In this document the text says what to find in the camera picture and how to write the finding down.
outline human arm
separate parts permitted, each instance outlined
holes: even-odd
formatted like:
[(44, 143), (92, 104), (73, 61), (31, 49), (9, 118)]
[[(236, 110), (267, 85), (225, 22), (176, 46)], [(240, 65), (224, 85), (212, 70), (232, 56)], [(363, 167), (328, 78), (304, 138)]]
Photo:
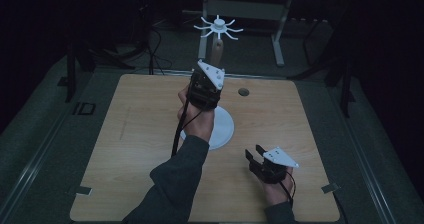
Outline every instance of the human arm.
[[(291, 192), (293, 188), (293, 182), (290, 179), (293, 173), (293, 168), (288, 167), (287, 172), (290, 174), (286, 175), (286, 178), (282, 181), (285, 188)], [(265, 199), (268, 207), (265, 208), (265, 215), (269, 224), (290, 224), (297, 223), (294, 219), (294, 214), (289, 202), (289, 197), (283, 190), (279, 183), (277, 184), (266, 184), (262, 183), (264, 190)]]
[[(178, 93), (184, 104), (187, 88)], [(200, 112), (188, 104), (184, 131), (186, 138), (171, 159), (150, 173), (154, 185), (123, 223), (187, 223), (205, 162), (213, 130), (214, 112)], [(178, 112), (181, 118), (183, 108)]]

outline dark background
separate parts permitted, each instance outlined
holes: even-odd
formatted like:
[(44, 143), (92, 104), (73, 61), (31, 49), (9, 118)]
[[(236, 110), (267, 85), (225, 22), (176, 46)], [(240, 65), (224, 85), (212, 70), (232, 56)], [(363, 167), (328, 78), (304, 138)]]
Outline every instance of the dark background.
[[(110, 50), (116, 42), (143, 43), (155, 13), (161, 12), (178, 25), (181, 10), (200, 10), (201, 1), (0, 0), (0, 131), (47, 70), (66, 54), (68, 43), (76, 45), (81, 67), (92, 71), (95, 62), (88, 54), (87, 42)], [(325, 9), (323, 3), (334, 6), (339, 1), (293, 0), (290, 16), (307, 21), (330, 18), (331, 8)], [(338, 27), (341, 36), (338, 43), (329, 45), (329, 53), (340, 51), (335, 46), (348, 47), (347, 52), (352, 53), (354, 76), (423, 198), (424, 0), (354, 0), (351, 4), (349, 24)], [(134, 22), (144, 27), (133, 33), (130, 26)]]

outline fingers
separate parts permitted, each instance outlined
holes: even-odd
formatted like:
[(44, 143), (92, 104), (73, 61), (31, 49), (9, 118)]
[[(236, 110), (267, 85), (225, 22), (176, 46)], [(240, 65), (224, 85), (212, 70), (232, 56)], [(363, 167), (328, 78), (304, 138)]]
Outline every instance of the fingers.
[(180, 92), (178, 92), (178, 97), (180, 98), (180, 101), (184, 104), (187, 101), (187, 92), (188, 92), (188, 85), (182, 89)]
[(181, 116), (183, 115), (183, 112), (184, 112), (184, 108), (181, 107), (180, 110), (178, 110), (178, 113), (177, 113), (178, 120), (181, 119)]

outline table leg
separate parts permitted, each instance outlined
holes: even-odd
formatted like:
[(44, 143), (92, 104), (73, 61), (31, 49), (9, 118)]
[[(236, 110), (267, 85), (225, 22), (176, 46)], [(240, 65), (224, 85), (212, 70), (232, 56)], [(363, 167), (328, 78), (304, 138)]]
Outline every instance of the table leg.
[(281, 19), (278, 25), (277, 31), (271, 35), (272, 46), (274, 48), (275, 61), (277, 66), (284, 66), (283, 54), (280, 46), (280, 37), (283, 33), (284, 25), (287, 21), (287, 16), (289, 14), (289, 9), (293, 0), (287, 0), (284, 10), (281, 13)]
[[(203, 0), (203, 10), (202, 10), (202, 15), (203, 18), (205, 18), (207, 20), (208, 17), (208, 0)], [(201, 33), (202, 36), (206, 35), (206, 30), (202, 30)], [(199, 44), (199, 53), (198, 53), (198, 58), (204, 60), (206, 58), (206, 45), (208, 42), (208, 38), (207, 37), (200, 37), (200, 44)]]

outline metal frame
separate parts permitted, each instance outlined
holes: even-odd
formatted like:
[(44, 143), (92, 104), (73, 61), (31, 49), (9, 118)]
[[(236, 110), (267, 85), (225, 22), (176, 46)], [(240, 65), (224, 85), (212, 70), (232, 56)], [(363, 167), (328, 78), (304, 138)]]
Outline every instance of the metal frame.
[[(275, 61), (277, 66), (284, 66), (284, 58), (280, 45), (280, 38), (283, 33), (284, 25), (292, 0), (287, 0), (285, 5), (249, 3), (224, 0), (203, 0), (203, 17), (207, 19), (208, 15), (222, 15), (240, 18), (275, 20), (279, 22), (278, 29), (271, 35), (272, 46), (274, 49)], [(200, 38), (199, 59), (206, 58), (207, 38)]]

